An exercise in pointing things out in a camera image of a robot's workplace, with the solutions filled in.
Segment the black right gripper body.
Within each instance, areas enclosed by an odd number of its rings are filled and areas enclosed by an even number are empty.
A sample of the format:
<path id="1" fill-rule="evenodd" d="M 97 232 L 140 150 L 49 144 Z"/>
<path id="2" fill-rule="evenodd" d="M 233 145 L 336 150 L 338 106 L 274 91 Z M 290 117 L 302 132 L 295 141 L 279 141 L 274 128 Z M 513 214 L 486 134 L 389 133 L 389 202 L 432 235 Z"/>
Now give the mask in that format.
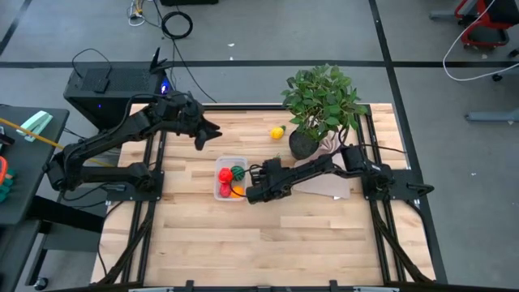
<path id="1" fill-rule="evenodd" d="M 248 203 L 267 203 L 292 195 L 291 186 L 285 181 L 289 170 L 289 167 L 281 165 L 279 157 L 266 160 L 260 166 L 252 166 L 251 186 L 246 189 Z"/>

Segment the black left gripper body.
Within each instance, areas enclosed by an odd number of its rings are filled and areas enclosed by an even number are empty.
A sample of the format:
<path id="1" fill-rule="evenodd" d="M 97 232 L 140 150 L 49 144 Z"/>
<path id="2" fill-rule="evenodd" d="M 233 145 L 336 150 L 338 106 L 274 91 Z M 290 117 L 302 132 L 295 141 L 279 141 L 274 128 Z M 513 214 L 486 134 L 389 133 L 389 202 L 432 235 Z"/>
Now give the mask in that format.
<path id="1" fill-rule="evenodd" d="M 206 136 L 203 106 L 191 92 L 172 92 L 157 97 L 157 131 L 170 131 L 177 135 Z"/>

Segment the clear plastic tupperware container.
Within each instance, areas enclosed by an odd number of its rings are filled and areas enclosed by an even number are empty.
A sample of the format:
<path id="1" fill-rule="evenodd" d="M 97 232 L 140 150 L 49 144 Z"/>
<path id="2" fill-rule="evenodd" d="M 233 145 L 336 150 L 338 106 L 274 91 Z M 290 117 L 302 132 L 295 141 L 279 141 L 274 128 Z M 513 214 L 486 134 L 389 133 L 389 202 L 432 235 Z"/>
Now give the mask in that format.
<path id="1" fill-rule="evenodd" d="M 214 192 L 213 192 L 213 196 L 216 200 L 227 201 L 227 202 L 245 200 L 245 197 L 244 198 L 231 198 L 231 197 L 222 198 L 219 195 L 219 188 L 220 188 L 221 183 L 218 182 L 218 173 L 219 173 L 220 169 L 223 167 L 231 168 L 232 166 L 235 166 L 235 165 L 239 165 L 244 170 L 247 170 L 247 167 L 248 167 L 247 159 L 244 157 L 219 157 L 219 158 L 217 158 L 216 170 L 215 170 Z M 244 192 L 245 192 L 245 188 L 247 186 L 247 176 L 245 175 L 244 179 L 240 182 L 233 180 L 232 183 L 230 183 L 230 186 L 231 187 L 240 186 L 244 189 Z"/>

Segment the beige cloth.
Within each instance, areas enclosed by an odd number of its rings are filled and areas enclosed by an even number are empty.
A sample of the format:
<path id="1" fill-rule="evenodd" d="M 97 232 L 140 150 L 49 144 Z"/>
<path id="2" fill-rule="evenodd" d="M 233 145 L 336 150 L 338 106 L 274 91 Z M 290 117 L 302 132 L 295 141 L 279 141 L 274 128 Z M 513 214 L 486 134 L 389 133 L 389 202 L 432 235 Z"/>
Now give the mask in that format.
<path id="1" fill-rule="evenodd" d="M 319 147 L 314 154 L 303 160 L 295 162 L 295 166 L 300 166 L 309 161 L 315 160 L 318 156 L 329 154 L 340 146 L 340 141 L 337 134 L 331 131 L 328 136 L 320 141 Z M 296 184 L 292 187 L 293 191 L 299 191 L 314 195 L 325 195 L 333 197 L 335 200 L 350 198 L 350 181 L 340 178 L 334 174 L 322 174 L 320 176 L 311 178 L 307 181 Z"/>

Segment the black computer tower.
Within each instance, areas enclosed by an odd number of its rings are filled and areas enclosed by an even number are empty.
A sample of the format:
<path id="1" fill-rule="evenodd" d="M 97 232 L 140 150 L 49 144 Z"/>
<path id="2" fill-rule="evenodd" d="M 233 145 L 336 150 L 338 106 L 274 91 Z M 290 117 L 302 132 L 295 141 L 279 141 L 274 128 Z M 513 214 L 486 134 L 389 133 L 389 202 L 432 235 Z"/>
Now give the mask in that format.
<path id="1" fill-rule="evenodd" d="M 150 62 L 75 62 L 63 96 L 95 128 L 108 130 L 119 124 L 131 98 L 146 103 L 171 89 L 159 55 L 157 50 Z M 102 78 L 109 79 L 109 86 L 104 94 L 96 93 L 93 89 Z"/>

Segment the green plant in black pot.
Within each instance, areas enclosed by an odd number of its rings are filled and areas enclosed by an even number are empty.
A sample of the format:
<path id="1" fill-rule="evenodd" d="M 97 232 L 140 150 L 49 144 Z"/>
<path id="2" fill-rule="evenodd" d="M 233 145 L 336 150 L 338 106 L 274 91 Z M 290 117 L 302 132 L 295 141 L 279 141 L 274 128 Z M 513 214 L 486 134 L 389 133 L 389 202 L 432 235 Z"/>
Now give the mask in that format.
<path id="1" fill-rule="evenodd" d="M 367 113 L 367 107 L 358 103 L 352 79 L 337 66 L 299 70 L 286 83 L 281 95 L 295 125 L 289 147 L 298 161 L 336 151 L 349 131 L 358 129 L 356 117 Z"/>

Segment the mint green stapler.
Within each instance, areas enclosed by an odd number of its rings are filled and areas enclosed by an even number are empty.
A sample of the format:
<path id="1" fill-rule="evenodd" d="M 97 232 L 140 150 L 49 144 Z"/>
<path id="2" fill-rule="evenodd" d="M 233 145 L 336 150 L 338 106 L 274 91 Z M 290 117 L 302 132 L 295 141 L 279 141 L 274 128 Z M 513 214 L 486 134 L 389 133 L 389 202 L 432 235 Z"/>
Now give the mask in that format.
<path id="1" fill-rule="evenodd" d="M 39 135 L 52 121 L 52 119 L 53 115 L 49 114 L 48 112 L 45 112 L 44 110 L 40 110 L 32 117 L 30 117 L 28 120 L 26 120 L 20 127 L 36 135 Z M 21 130 L 16 130 L 16 132 L 18 133 L 18 135 L 23 136 L 24 139 L 28 142 L 33 142 L 34 140 L 36 140 L 34 136 L 29 135 Z"/>

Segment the black side desk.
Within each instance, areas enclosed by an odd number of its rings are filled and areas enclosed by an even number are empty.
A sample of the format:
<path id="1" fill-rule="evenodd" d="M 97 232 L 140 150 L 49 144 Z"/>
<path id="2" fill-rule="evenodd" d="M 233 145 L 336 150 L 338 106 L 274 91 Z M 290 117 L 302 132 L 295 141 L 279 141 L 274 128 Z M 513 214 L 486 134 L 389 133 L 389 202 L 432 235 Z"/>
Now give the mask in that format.
<path id="1" fill-rule="evenodd" d="M 41 223 L 58 223 L 101 232 L 104 219 L 36 194 L 54 154 L 54 146 L 28 142 L 14 127 L 4 126 L 15 142 L 0 153 L 15 177 L 6 199 L 0 203 L 0 292 L 13 292 L 32 250 Z"/>

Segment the green and orange desk items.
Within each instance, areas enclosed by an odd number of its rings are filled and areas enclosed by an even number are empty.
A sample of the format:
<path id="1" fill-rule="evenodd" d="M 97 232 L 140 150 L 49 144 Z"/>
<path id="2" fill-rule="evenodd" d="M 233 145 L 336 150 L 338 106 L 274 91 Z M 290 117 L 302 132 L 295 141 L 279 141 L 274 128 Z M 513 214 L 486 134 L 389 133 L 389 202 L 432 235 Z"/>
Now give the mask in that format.
<path id="1" fill-rule="evenodd" d="M 3 203 L 14 183 L 15 171 L 9 166 L 5 157 L 0 156 L 0 204 Z"/>

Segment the grey floor beam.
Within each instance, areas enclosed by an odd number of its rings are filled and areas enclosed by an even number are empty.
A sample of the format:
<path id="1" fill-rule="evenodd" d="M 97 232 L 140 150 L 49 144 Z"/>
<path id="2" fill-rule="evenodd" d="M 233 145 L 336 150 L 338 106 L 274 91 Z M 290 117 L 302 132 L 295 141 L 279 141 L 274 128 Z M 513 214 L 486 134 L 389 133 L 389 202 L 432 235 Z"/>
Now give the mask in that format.
<path id="1" fill-rule="evenodd" d="M 472 111 L 465 119 L 470 122 L 519 122 L 519 108 L 508 111 Z"/>

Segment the red wheeled cart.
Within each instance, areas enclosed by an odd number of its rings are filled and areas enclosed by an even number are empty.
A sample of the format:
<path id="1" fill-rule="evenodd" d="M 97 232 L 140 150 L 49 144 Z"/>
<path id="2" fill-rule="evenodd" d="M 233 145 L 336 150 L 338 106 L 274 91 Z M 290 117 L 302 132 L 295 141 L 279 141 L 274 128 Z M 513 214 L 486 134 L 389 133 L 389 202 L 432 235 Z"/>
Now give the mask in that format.
<path id="1" fill-rule="evenodd" d="M 508 30 L 519 24 L 519 5 L 516 0 L 461 0 L 454 16 L 465 28 L 465 47 L 492 49 L 508 44 Z"/>

